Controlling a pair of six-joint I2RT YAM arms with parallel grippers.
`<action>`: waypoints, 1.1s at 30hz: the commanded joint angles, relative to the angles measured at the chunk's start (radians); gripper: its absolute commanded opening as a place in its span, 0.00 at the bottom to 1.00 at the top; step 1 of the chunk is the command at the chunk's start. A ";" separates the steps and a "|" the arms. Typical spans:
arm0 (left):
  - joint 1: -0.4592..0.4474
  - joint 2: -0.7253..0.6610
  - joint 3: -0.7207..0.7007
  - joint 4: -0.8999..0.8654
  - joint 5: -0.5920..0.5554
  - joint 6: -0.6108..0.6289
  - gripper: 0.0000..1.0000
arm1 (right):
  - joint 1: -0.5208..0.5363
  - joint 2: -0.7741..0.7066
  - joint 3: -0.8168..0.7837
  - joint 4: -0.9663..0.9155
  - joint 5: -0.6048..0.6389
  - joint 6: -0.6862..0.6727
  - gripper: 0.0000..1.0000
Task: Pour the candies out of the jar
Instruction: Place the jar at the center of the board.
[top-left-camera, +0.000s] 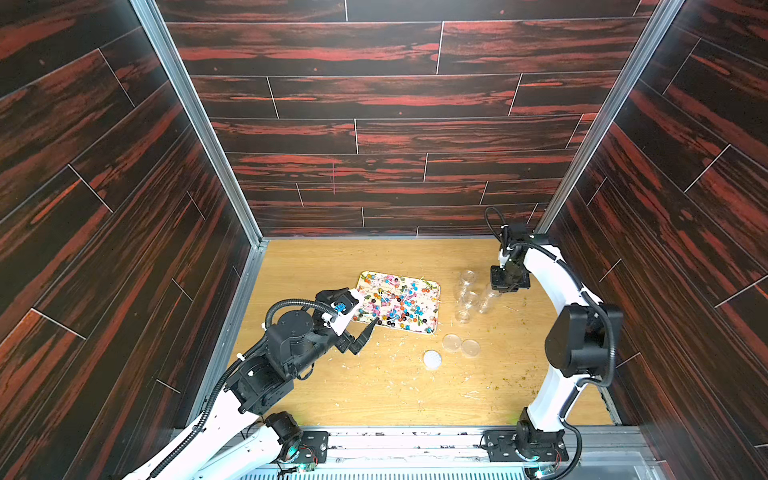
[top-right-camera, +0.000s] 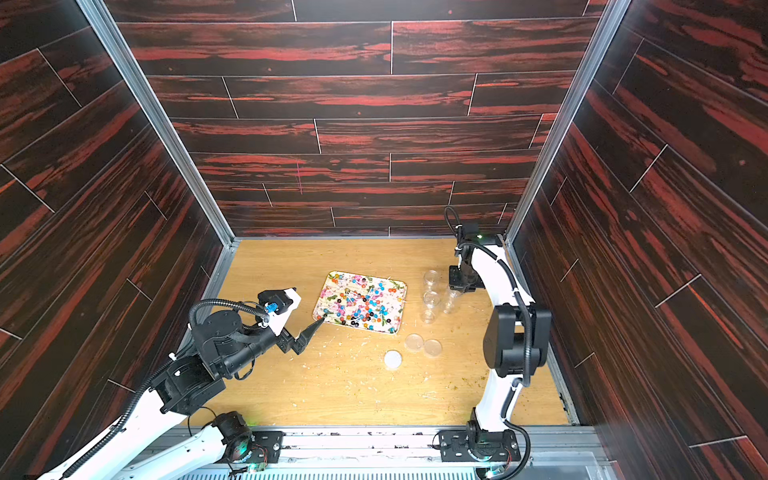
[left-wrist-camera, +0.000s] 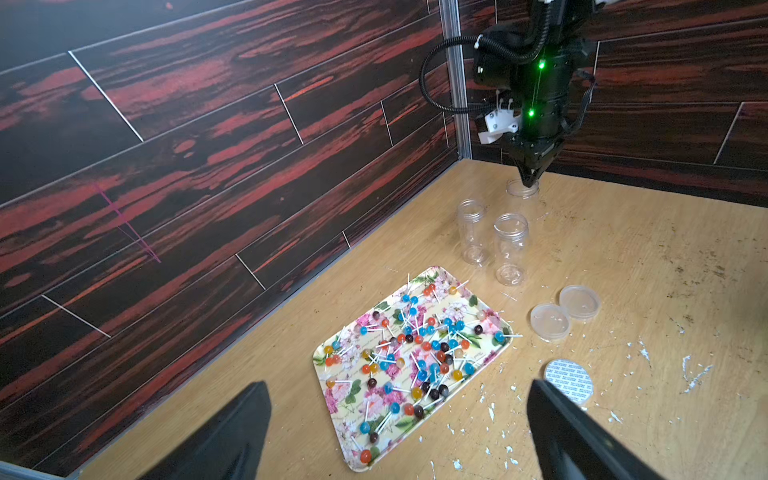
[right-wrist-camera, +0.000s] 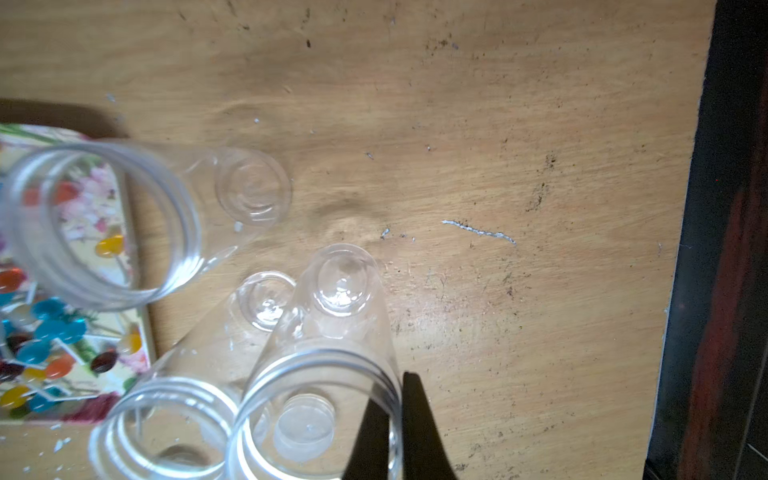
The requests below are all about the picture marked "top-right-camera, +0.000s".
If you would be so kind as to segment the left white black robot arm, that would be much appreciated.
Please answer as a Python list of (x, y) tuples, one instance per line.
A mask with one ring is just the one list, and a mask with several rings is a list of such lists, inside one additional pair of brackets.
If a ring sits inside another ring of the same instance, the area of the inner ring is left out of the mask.
[(279, 441), (259, 444), (236, 411), (215, 416), (199, 432), (145, 460), (137, 457), (223, 392), (227, 381), (246, 379), (270, 348), (302, 353), (323, 322), (292, 336), (285, 325), (300, 303), (293, 288), (263, 291), (254, 305), (217, 298), (195, 303), (188, 314), (190, 343), (138, 387), (115, 422), (44, 478), (178, 479), (215, 463), (236, 476), (268, 463), (279, 452)]

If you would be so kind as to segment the clear plastic jar lid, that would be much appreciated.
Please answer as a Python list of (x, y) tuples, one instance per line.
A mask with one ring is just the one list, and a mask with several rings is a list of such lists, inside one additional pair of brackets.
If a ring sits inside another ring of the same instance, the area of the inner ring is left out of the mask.
[(405, 348), (410, 352), (418, 352), (424, 347), (424, 338), (416, 333), (410, 334), (405, 338)]

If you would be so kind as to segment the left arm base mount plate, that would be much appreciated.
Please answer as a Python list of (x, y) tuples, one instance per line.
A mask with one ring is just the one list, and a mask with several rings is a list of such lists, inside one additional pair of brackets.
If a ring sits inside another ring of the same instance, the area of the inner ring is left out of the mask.
[(282, 431), (239, 434), (229, 442), (224, 459), (232, 464), (276, 464), (281, 455), (283, 439)]

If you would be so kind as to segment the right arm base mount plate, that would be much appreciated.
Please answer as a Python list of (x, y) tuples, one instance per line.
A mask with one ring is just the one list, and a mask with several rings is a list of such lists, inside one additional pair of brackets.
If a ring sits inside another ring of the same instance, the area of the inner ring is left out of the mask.
[(512, 430), (444, 429), (433, 438), (432, 447), (440, 452), (442, 462), (509, 463), (522, 459)]

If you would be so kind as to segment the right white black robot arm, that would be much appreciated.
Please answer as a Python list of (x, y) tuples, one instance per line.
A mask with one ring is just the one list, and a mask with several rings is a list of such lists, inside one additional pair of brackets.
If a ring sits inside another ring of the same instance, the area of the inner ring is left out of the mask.
[(487, 236), (447, 206), (444, 218), (456, 239), (458, 263), (449, 267), (449, 288), (457, 293), (483, 290), (492, 311), (483, 336), (489, 369), (483, 396), (463, 430), (438, 433), (445, 462), (489, 464), (481, 479), (510, 478), (531, 455), (530, 435), (512, 422), (512, 412), (536, 370), (546, 364), (552, 313), (536, 305), (520, 285), (508, 260), (503, 238)]

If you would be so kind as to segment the white-lidded candy jar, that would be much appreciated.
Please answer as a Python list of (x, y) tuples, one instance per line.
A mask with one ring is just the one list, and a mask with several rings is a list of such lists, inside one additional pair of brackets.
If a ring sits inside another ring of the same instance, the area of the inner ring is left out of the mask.
[(462, 292), (459, 290), (449, 289), (446, 292), (445, 303), (443, 306), (443, 313), (448, 315), (456, 310), (458, 300), (461, 298)]

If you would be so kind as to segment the clear candy jar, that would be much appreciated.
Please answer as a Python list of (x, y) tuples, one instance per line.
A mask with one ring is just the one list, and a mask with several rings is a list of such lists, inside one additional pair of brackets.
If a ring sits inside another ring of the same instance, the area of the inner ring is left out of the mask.
[(436, 270), (428, 270), (423, 275), (423, 282), (426, 292), (434, 292), (437, 289), (440, 280), (440, 273)]
[(435, 291), (427, 291), (423, 297), (423, 313), (422, 313), (422, 321), (425, 324), (431, 324), (433, 323), (438, 315), (438, 306), (440, 305), (441, 298), (440, 295)]

